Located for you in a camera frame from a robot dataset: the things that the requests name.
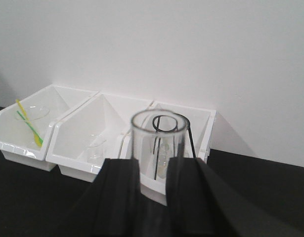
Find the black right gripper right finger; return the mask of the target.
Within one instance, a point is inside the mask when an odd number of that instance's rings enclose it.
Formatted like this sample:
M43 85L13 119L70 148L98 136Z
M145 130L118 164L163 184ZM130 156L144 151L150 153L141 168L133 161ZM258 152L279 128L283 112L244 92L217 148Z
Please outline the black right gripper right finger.
M200 158L170 158L168 209L174 237L304 237L242 197Z

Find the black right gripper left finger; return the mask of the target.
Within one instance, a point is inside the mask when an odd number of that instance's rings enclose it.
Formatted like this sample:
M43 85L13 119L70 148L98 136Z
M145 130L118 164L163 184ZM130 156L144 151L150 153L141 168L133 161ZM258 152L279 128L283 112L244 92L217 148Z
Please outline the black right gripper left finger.
M53 237L131 237L140 198L136 159L105 159L95 180L51 233Z

